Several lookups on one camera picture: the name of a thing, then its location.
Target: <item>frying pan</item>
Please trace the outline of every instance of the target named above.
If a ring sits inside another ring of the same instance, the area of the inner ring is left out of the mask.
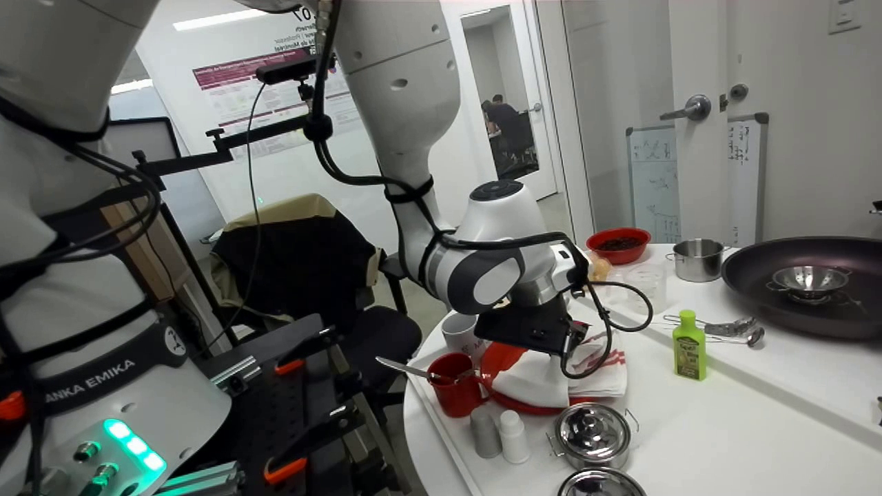
[[[825,265],[850,271],[850,285],[830,307],[806,307],[769,287],[781,267]],[[790,236],[737,252],[723,261],[723,282],[737,301],[765,320],[827,338],[882,337],[882,242],[860,236]]]

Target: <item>red bowl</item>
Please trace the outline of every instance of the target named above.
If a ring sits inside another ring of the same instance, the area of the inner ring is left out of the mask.
[[[642,257],[650,234],[642,228],[609,228],[587,236],[587,249],[609,260],[609,265],[632,265]]]

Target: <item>door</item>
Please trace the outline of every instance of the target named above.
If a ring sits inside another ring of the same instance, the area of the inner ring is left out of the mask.
[[[548,71],[558,78],[558,130],[565,177],[587,183],[572,199],[576,234],[635,224],[628,141],[635,130],[667,130],[677,150],[671,183],[679,196],[664,216],[679,236],[733,242],[728,169],[728,0],[554,0],[540,4]],[[705,100],[705,115],[674,114]]]
[[[463,75],[474,75],[497,178],[518,178],[536,199],[546,199],[558,194],[558,154],[529,15],[522,0],[459,4],[467,39],[467,61],[459,64],[471,67]]]

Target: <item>metal pot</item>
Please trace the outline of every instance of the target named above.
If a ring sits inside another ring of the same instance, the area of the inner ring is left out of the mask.
[[[674,245],[674,272],[683,282],[718,282],[723,267],[723,245],[714,239],[681,239]]]
[[[632,446],[632,428],[609,406],[573,406],[553,425],[553,446],[573,469],[624,469]]]
[[[576,472],[572,475],[558,496],[646,496],[646,491],[620,472]]]

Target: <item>red cup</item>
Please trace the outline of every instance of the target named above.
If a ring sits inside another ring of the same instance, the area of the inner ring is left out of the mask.
[[[448,417],[468,417],[481,403],[481,387],[467,352],[451,352],[430,363],[444,381],[430,381]]]

